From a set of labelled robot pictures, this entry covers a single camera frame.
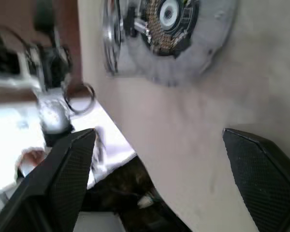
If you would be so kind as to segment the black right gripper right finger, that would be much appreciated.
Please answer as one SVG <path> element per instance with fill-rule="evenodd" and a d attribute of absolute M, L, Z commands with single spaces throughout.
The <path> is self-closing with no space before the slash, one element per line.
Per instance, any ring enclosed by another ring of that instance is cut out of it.
<path fill-rule="evenodd" d="M 290 232 L 290 159 L 271 140 L 225 128 L 235 184 L 260 232 Z"/>

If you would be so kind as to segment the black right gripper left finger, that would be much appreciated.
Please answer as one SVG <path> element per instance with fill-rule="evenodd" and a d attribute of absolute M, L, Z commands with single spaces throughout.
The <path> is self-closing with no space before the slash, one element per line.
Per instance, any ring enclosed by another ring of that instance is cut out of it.
<path fill-rule="evenodd" d="M 87 190 L 94 129 L 69 134 L 30 172 L 0 212 L 0 232 L 72 232 Z"/>

